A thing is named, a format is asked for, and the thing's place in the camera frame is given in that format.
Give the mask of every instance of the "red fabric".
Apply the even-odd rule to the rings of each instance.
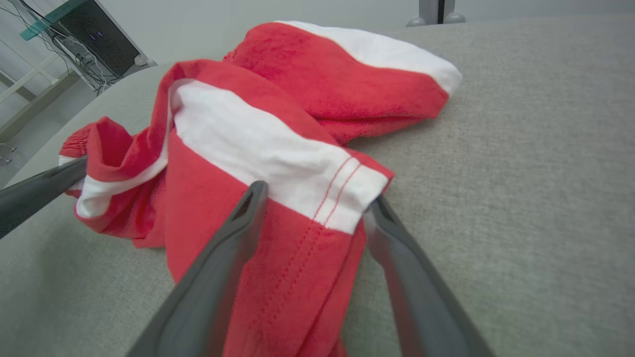
[[[174,65],[159,85],[148,128],[130,136],[102,118],[69,137],[60,155],[88,155],[84,190],[89,179],[129,182],[160,161],[168,132],[167,169],[107,198],[103,214],[76,213],[94,231],[131,238],[139,248],[165,246],[176,282],[247,189],[188,147],[168,120],[181,110],[178,103],[170,109],[170,98],[182,79],[229,90],[302,138],[328,145],[434,117],[448,100],[430,76],[363,65],[333,41],[285,24],[255,27],[224,62]],[[361,166],[392,178],[370,157],[347,151]],[[333,186],[337,201],[324,224],[316,222],[321,207],[311,219],[268,200],[257,251],[241,275],[225,356],[346,355],[338,335],[365,233],[361,221],[353,234],[326,226],[355,171],[347,175],[341,187]]]

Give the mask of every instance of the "red and white cloth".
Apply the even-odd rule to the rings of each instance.
[[[460,81],[451,63],[385,36],[263,24],[223,62],[175,64],[148,128],[130,136],[104,117],[68,138],[60,164],[88,155],[69,191],[78,219],[140,248],[165,246],[175,281],[265,180],[225,356],[343,356],[361,216],[393,174],[341,145],[437,116]]]

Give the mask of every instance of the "floor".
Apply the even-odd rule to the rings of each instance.
[[[16,151],[0,147],[0,187],[4,187],[55,133],[93,99],[95,92],[83,81],[76,82],[8,142],[17,147]],[[5,159],[11,159],[11,162],[6,163]]]

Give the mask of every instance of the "gray fabric tablecloth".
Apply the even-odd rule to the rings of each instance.
[[[396,172],[387,199],[499,356],[635,356],[635,16],[386,32],[453,62],[442,115],[351,147]],[[68,135],[149,123],[169,66],[124,79]],[[124,356],[173,286],[162,250],[75,220],[60,197],[0,240],[0,356]],[[397,356],[380,266],[365,253],[342,338]]]

